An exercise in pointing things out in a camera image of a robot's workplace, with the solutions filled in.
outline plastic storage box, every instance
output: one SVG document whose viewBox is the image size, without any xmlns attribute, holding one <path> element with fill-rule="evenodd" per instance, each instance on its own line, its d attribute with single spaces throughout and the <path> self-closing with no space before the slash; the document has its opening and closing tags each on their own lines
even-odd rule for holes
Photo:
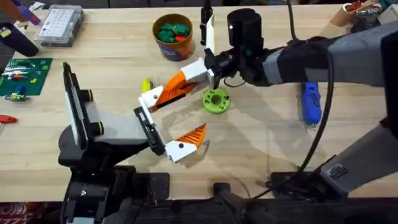
<svg viewBox="0 0 398 224">
<path fill-rule="evenodd" d="M 81 6 L 52 5 L 34 40 L 47 47 L 71 47 L 84 18 Z"/>
</svg>

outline black bracket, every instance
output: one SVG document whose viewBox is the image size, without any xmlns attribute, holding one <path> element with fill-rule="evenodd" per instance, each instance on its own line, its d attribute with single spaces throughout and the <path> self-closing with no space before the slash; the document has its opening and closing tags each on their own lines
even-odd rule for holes
<svg viewBox="0 0 398 224">
<path fill-rule="evenodd" d="M 116 166 L 94 174 L 72 170 L 62 220 L 70 223 L 75 217 L 92 217 L 94 223 L 102 223 L 104 217 L 120 209 L 125 198 L 165 200 L 169 186 L 169 174 L 137 173 L 132 166 Z"/>
</svg>

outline green gear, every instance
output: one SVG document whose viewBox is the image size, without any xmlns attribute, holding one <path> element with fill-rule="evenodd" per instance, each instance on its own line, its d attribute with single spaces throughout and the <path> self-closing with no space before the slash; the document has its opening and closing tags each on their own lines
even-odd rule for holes
<svg viewBox="0 0 398 224">
<path fill-rule="evenodd" d="M 208 90 L 203 96 L 203 106 L 213 114 L 224 113 L 228 110 L 230 104 L 231 99 L 228 93 L 221 88 Z"/>
</svg>

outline black cable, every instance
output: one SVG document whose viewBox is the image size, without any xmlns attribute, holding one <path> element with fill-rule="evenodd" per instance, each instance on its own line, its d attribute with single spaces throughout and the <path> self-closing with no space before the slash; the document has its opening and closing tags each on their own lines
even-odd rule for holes
<svg viewBox="0 0 398 224">
<path fill-rule="evenodd" d="M 224 80 L 223 80 L 223 82 L 224 82 L 224 84 L 225 84 L 226 86 L 231 87 L 231 88 L 236 88 L 236 87 L 239 87 L 239 86 L 241 86 L 241 85 L 243 85 L 243 84 L 246 83 L 246 81 L 243 81 L 241 84 L 238 84 L 238 85 L 230 85 L 230 84 L 228 84 L 228 83 L 225 81 L 227 78 L 228 78 L 228 77 L 225 77 Z"/>
<path fill-rule="evenodd" d="M 282 182 L 280 182 L 278 184 L 274 184 L 271 188 L 267 189 L 265 192 L 253 197 L 253 199 L 259 199 L 260 197 L 264 196 L 265 194 L 268 194 L 272 190 L 274 190 L 274 189 L 286 184 L 287 182 L 291 181 L 292 179 L 296 178 L 296 176 L 301 174 L 304 171 L 304 169 L 307 167 L 308 163 L 310 162 L 310 160 L 311 160 L 311 158 L 312 158 L 312 156 L 313 156 L 313 154 L 315 152 L 315 149 L 317 148 L 318 143 L 319 143 L 319 141 L 320 141 L 320 139 L 322 137 L 323 131 L 325 130 L 325 126 L 326 126 L 326 123 L 327 123 L 328 118 L 329 118 L 329 113 L 330 113 L 330 108 L 331 108 L 331 101 L 332 101 L 332 98 L 333 98 L 333 90 L 334 90 L 334 87 L 335 87 L 335 66 L 334 66 L 334 63 L 333 63 L 333 58 L 332 58 L 330 52 L 326 48 L 324 48 L 324 47 L 322 47 L 320 45 L 317 45 L 317 44 L 309 43 L 309 45 L 312 46 L 312 47 L 317 48 L 318 50 L 321 50 L 323 53 L 325 53 L 325 55 L 326 55 L 326 57 L 328 59 L 328 91 L 327 91 L 327 94 L 326 94 L 325 107 L 323 109 L 323 115 L 322 115 L 322 119 L 321 119 L 321 122 L 320 122 L 320 125 L 319 125 L 318 132 L 315 135 L 315 138 L 314 138 L 314 140 L 312 142 L 310 150 L 307 153 L 307 156 L 305 157 L 305 159 L 304 159 L 302 165 L 300 166 L 300 168 L 298 168 L 298 171 L 293 176 L 289 177 L 288 179 L 286 179 L 286 180 L 284 180 L 284 181 L 282 181 Z"/>
<path fill-rule="evenodd" d="M 293 40 L 299 40 L 296 36 L 296 31 L 294 29 L 292 3 L 290 2 L 290 0 L 286 0 L 286 4 L 287 4 L 287 9 L 289 10 L 290 34 L 292 35 Z"/>
</svg>

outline wooden table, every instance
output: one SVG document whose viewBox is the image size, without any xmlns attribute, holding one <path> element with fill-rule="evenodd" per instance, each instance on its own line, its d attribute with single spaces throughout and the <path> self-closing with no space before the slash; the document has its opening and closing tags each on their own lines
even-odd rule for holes
<svg viewBox="0 0 398 224">
<path fill-rule="evenodd" d="M 328 24 L 339 6 L 294 6 L 297 35 L 338 35 Z M 216 48 L 229 48 L 226 16 L 235 7 L 215 8 Z M 254 7 L 262 16 L 264 46 L 290 40 L 285 6 Z M 151 33 L 161 15 L 179 12 L 193 24 L 195 54 L 182 62 L 161 56 Z M 199 44 L 199 8 L 87 9 L 86 21 L 72 48 L 43 49 L 38 57 L 54 58 L 42 94 L 26 103 L 0 100 L 0 113 L 15 116 L 0 134 L 0 202 L 61 200 L 70 171 L 58 164 L 58 137 L 68 125 L 62 62 L 78 75 L 82 88 L 91 88 L 102 110 L 133 116 L 141 81 L 150 78 L 165 84 L 180 67 L 203 56 Z M 43 18 L 46 11 L 38 12 Z M 34 26 L 27 36 L 32 38 Z M 239 83 L 240 79 L 229 80 Z M 214 182 L 229 182 L 243 197 L 264 190 L 262 181 L 273 171 L 294 170 L 305 157 L 315 132 L 306 133 L 299 120 L 297 85 L 228 88 L 232 105 L 227 113 L 212 115 L 201 105 L 198 93 L 162 108 L 153 117 L 166 141 L 207 123 L 205 140 L 196 155 L 173 164 L 151 150 L 142 151 L 123 164 L 141 172 L 169 172 L 170 198 L 207 198 Z M 320 85 L 325 99 L 326 85 Z M 339 153 L 373 128 L 386 115 L 382 88 L 336 84 L 331 116 L 309 169 Z M 398 175 L 377 180 L 354 191 L 354 197 L 398 196 Z"/>
</svg>

